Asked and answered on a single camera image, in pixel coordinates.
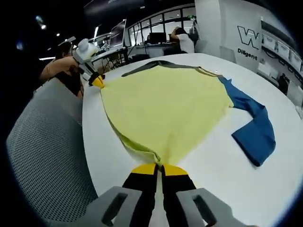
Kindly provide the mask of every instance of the yellow shirt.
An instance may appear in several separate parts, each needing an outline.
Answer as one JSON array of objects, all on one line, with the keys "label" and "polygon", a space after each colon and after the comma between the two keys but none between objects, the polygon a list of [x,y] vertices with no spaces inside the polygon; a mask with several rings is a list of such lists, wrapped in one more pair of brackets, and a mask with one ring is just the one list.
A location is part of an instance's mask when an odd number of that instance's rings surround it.
[{"label": "yellow shirt", "polygon": [[156,66],[101,89],[105,111],[122,142],[158,164],[176,164],[233,103],[204,69]]}]

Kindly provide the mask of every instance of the mesh chair back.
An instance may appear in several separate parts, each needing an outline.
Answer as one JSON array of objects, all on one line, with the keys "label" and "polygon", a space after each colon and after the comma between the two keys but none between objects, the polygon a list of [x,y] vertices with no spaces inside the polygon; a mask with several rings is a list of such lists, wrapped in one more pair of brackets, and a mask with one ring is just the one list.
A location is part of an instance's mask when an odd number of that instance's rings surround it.
[{"label": "mesh chair back", "polygon": [[7,139],[9,160],[24,196],[51,223],[75,221],[97,198],[82,126],[71,109],[54,96],[35,94]]}]

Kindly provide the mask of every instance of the blue sleeve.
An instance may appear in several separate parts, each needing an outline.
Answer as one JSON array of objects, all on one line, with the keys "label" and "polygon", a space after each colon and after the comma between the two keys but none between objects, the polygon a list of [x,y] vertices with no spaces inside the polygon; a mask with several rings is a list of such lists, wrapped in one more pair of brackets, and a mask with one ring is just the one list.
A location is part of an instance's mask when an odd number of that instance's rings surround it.
[{"label": "blue sleeve", "polygon": [[248,111],[253,120],[232,134],[248,159],[261,166],[273,153],[276,142],[273,126],[270,123],[265,106],[243,93],[232,85],[232,80],[223,76],[219,80],[224,84],[234,107]]}]

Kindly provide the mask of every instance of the window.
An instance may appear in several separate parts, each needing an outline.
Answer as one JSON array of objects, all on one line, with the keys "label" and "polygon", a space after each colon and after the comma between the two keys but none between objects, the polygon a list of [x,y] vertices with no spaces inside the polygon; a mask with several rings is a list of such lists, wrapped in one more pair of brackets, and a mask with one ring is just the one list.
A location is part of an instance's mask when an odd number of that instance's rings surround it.
[{"label": "window", "polygon": [[131,46],[135,46],[136,45],[136,40],[134,38],[134,27],[131,27],[129,30],[129,37],[130,37],[130,42],[131,42]]},{"label": "window", "polygon": [[193,21],[190,20],[187,17],[188,16],[195,16],[195,15],[196,15],[196,8],[195,7],[183,9],[183,18],[185,19],[183,21],[183,26],[184,26],[184,30],[187,33],[189,33],[189,30],[191,29],[191,27],[193,25]]},{"label": "window", "polygon": [[164,13],[164,20],[172,20],[172,19],[180,19],[181,18],[181,12],[180,10],[171,11],[168,13]]},{"label": "window", "polygon": [[183,21],[183,26],[184,26],[184,30],[189,33],[189,30],[191,29],[193,25],[193,21],[192,20],[185,20]]},{"label": "window", "polygon": [[164,32],[163,24],[152,25],[152,32]]},{"label": "window", "polygon": [[181,22],[169,22],[169,23],[165,23],[165,32],[166,32],[167,40],[169,40],[169,35],[172,33],[172,31],[177,26],[178,27],[182,27]]},{"label": "window", "polygon": [[151,32],[151,27],[150,27],[150,21],[145,20],[142,22],[142,35],[143,35],[143,41],[147,40],[148,35]]},{"label": "window", "polygon": [[196,8],[195,7],[183,9],[183,17],[188,17],[188,16],[196,16]]},{"label": "window", "polygon": [[151,18],[151,24],[152,25],[155,25],[155,24],[158,24],[158,23],[161,23],[161,22],[163,22],[162,21],[162,14],[157,15],[157,16]]},{"label": "window", "polygon": [[137,40],[137,45],[142,44],[140,24],[134,26],[134,35]]}]

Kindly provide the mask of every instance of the woman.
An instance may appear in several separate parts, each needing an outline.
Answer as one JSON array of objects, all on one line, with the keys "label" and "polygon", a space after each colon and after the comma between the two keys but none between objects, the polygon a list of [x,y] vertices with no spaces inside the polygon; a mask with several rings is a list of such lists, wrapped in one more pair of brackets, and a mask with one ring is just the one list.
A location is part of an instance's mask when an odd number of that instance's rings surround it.
[{"label": "woman", "polygon": [[78,63],[71,56],[72,44],[64,42],[56,49],[55,60],[41,73],[40,80],[46,82],[55,77],[75,96],[83,97],[83,86],[78,72]]},{"label": "woman", "polygon": [[181,27],[176,27],[170,37],[178,41],[182,53],[194,53],[194,42],[189,38],[186,31]]}]

